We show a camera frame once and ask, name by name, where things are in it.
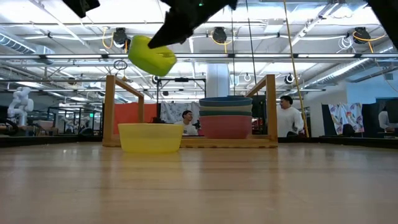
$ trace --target ceiling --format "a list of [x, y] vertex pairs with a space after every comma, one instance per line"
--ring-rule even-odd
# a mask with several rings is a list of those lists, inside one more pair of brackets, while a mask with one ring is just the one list
[[[7, 33], [14, 34], [17, 38], [25, 40], [28, 44], [43, 45], [53, 50], [55, 54], [120, 54], [124, 49], [112, 46], [107, 49], [105, 45], [111, 45], [112, 32], [117, 27], [125, 27], [128, 36], [154, 35], [161, 27], [164, 14], [169, 7], [158, 0], [100, 0], [101, 6], [87, 13], [84, 19], [80, 19], [61, 0], [43, 0], [43, 11], [32, 3], [35, 0], [2, 0], [0, 2], [0, 28]], [[319, 13], [327, 6], [326, 1], [289, 1], [287, 5], [291, 37], [302, 31], [308, 30], [294, 44], [294, 53], [307, 54], [350, 54], [353, 52], [369, 52], [367, 44], [344, 48], [342, 39], [347, 34], [352, 34], [355, 27], [365, 27], [372, 38], [385, 34], [378, 19], [370, 7], [365, 7], [363, 1], [352, 1], [352, 4], [341, 4], [331, 10], [331, 14], [317, 21]], [[214, 15], [210, 20], [195, 30], [193, 38], [183, 44], [169, 46], [176, 54], [279, 54], [290, 53], [287, 24], [281, 1], [248, 1], [248, 11], [245, 1], [240, 1], [238, 9], [231, 12], [226, 7]], [[211, 32], [215, 27], [224, 27], [229, 38], [234, 33], [234, 40], [226, 46], [217, 45], [211, 38]], [[389, 38], [381, 38], [372, 42], [377, 47]], [[18, 54], [18, 52], [1, 46], [0, 54]], [[27, 69], [41, 77], [44, 77], [45, 69], [53, 73], [52, 78], [63, 79], [76, 77], [87, 79], [99, 79], [108, 73], [106, 66], [87, 67], [61, 67], [44, 65], [42, 63], [26, 62], [24, 60], [8, 60], [17, 67]], [[210, 61], [186, 60], [179, 61], [168, 74], [168, 77], [206, 78], [206, 65]], [[236, 94], [244, 92], [254, 85], [254, 71], [257, 80], [268, 73], [277, 75], [277, 88], [289, 89], [284, 83], [284, 77], [293, 73], [290, 62], [275, 60], [273, 63], [256, 60], [253, 62], [228, 62], [229, 72], [235, 75], [236, 88], [241, 89]], [[298, 62], [295, 65], [300, 80], [311, 80], [318, 74], [336, 65], [319, 63], [317, 61]], [[136, 88], [155, 88], [152, 84], [152, 75], [130, 66], [119, 73], [125, 75], [134, 82]], [[25, 75], [3, 78], [29, 78]], [[61, 83], [57, 88], [86, 88], [79, 83], [70, 86]], [[167, 88], [196, 88], [197, 91], [173, 92], [167, 98], [201, 98], [203, 92], [197, 83], [170, 82]], [[118, 93], [129, 101], [134, 97], [127, 93]], [[148, 93], [148, 100], [154, 93]]]

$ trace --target blue bowl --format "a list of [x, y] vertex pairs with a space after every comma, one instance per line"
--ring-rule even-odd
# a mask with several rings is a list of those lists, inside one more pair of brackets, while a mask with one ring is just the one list
[[212, 97], [199, 100], [200, 106], [247, 106], [251, 105], [253, 99], [247, 97], [227, 96]]
[[200, 116], [251, 116], [246, 111], [199, 111]]

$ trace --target white robot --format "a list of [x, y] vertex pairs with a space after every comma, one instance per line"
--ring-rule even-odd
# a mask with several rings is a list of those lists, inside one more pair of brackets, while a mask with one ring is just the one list
[[27, 112], [33, 111], [34, 102], [32, 99], [29, 99], [29, 93], [29, 87], [19, 87], [17, 91], [14, 92], [14, 99], [7, 110], [9, 118], [15, 118], [16, 115], [19, 115], [19, 126], [26, 126]]

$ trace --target stacked bowls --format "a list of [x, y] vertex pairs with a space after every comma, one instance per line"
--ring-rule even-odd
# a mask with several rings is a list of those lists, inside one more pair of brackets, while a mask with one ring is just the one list
[[204, 98], [199, 105], [199, 120], [206, 138], [245, 139], [251, 133], [252, 98]]

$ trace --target wooden floor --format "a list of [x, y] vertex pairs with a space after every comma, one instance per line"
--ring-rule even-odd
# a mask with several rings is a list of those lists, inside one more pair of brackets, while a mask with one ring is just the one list
[[397, 223], [398, 151], [0, 149], [0, 223]]

